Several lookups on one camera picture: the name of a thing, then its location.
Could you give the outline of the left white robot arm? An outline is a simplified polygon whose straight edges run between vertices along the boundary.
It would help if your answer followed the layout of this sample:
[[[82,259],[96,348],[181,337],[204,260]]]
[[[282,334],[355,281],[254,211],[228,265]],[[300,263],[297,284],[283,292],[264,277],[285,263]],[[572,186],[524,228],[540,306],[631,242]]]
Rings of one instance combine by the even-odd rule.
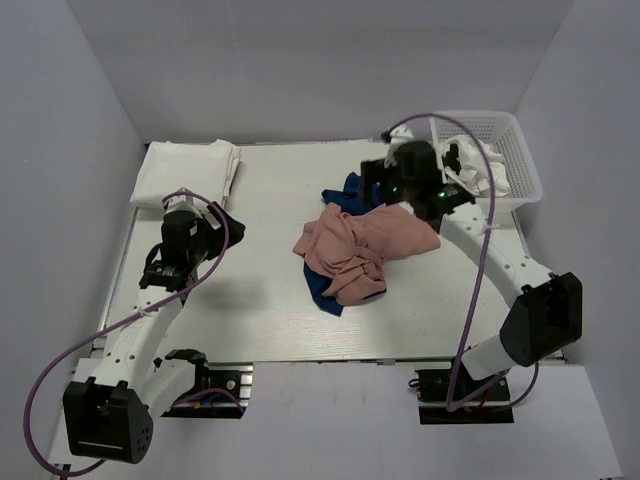
[[[154,423],[211,387],[204,353],[175,348],[158,353],[171,323],[200,281],[198,269],[242,241],[245,226],[218,204],[199,211],[187,195],[165,204],[161,240],[149,251],[134,302],[135,320],[115,331],[115,341],[84,381],[63,395],[69,450],[80,457],[139,463]]]

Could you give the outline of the white plastic basket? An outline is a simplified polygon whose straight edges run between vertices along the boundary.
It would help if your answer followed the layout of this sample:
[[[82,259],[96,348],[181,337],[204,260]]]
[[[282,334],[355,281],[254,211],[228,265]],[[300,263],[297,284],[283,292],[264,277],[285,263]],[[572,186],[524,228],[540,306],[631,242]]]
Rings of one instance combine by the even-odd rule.
[[[456,135],[469,136],[478,149],[481,149],[480,142],[492,145],[495,151],[504,156],[511,192],[506,197],[496,197],[497,214],[512,212],[542,198],[543,191],[535,164],[519,123],[512,114],[486,110],[450,110],[443,114],[457,122],[453,124],[440,118],[430,120],[432,140],[439,158],[438,144]],[[490,197],[475,198],[483,209],[489,208]]]

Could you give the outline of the pink t shirt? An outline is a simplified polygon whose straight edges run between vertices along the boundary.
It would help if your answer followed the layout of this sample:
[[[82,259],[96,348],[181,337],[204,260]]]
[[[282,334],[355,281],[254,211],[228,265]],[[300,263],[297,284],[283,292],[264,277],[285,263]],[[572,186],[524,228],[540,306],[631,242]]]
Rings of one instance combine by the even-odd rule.
[[[330,203],[317,220],[304,225],[293,252],[312,272],[329,280],[323,297],[352,306],[386,290],[386,262],[439,247],[434,229],[399,205],[354,216]]]

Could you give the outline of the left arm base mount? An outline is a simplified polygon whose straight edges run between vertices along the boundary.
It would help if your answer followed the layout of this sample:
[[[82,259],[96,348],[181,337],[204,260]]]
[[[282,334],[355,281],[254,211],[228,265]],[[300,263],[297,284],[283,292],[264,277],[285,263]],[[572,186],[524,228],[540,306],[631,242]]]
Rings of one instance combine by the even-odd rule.
[[[253,370],[251,364],[205,363],[197,367],[193,386],[163,417],[240,419],[249,404]]]

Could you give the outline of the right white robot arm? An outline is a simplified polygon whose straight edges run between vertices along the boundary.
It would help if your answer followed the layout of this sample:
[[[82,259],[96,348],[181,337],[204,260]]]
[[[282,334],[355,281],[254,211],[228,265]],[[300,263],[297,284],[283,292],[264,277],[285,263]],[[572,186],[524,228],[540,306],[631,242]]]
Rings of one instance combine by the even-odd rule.
[[[370,200],[379,188],[385,200],[409,203],[418,218],[477,265],[479,280],[490,280],[509,308],[496,335],[457,356],[453,390],[475,398],[488,378],[577,342],[583,333],[581,281],[538,263],[492,222],[494,153],[470,130],[430,143],[398,125],[382,139],[389,146],[385,158],[361,164],[361,198]]]

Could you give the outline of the white black printed t shirt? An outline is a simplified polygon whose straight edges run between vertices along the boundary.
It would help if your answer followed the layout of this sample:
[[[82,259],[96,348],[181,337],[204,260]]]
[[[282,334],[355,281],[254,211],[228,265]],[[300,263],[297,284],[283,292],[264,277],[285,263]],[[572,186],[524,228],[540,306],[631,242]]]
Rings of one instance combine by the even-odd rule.
[[[467,135],[456,135],[438,144],[443,172],[448,183],[463,186],[475,197],[490,197],[489,175],[492,175],[497,198],[511,192],[504,156],[492,145],[475,142]]]

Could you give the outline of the blue t shirt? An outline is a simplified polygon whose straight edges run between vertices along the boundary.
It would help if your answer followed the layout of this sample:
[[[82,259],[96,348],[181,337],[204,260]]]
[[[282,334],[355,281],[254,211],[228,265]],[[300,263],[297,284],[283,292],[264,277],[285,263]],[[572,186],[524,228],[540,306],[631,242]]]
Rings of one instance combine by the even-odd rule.
[[[372,199],[370,203],[365,203],[359,196],[361,177],[355,172],[350,173],[344,182],[343,188],[339,190],[325,189],[321,193],[323,202],[328,205],[335,203],[339,205],[343,212],[352,216],[359,216],[368,213],[374,208],[383,204],[379,186],[375,184],[372,189]],[[335,297],[325,297],[323,293],[329,288],[331,280],[314,271],[307,264],[304,264],[303,273],[314,304],[323,312],[340,317],[343,306]]]

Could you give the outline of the folded white t shirt stack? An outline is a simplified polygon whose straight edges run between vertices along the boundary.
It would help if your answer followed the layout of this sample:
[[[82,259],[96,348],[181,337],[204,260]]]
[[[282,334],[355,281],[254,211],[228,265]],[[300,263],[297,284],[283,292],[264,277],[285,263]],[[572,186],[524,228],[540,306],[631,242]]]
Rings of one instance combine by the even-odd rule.
[[[170,193],[186,189],[226,206],[242,149],[230,142],[211,144],[152,142],[138,172],[130,203],[162,207]]]

